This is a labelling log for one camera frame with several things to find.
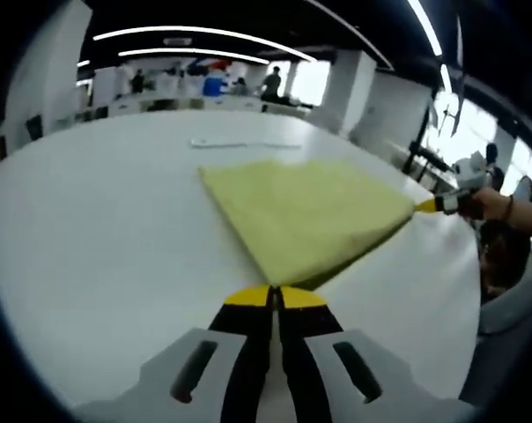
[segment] yellow cloth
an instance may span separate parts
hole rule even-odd
[[[409,198],[344,163],[263,161],[200,173],[273,286],[365,253],[413,213]]]

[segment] blue object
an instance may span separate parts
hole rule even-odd
[[[219,97],[221,94],[221,87],[223,86],[223,79],[217,77],[208,77],[203,84],[204,97]]]

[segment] human arm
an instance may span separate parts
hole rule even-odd
[[[483,206],[484,219],[505,219],[515,229],[532,236],[532,203],[512,200],[491,188],[480,189],[474,199]]]

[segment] office desk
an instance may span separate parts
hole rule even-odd
[[[214,137],[301,148],[188,146]],[[186,330],[208,327],[226,296],[263,281],[197,168],[264,159],[348,161],[416,201],[430,197],[339,137],[252,112],[104,119],[44,137],[0,164],[0,304],[29,362],[65,404],[122,393],[148,359]],[[407,360],[433,394],[460,393],[479,313],[476,244],[461,219],[416,216],[320,294],[344,328],[365,330]],[[265,404],[272,395],[265,391]]]

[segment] human hand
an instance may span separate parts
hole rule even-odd
[[[509,197],[502,196],[489,187],[481,188],[474,194],[473,199],[483,207],[485,220],[502,219],[510,202]]]

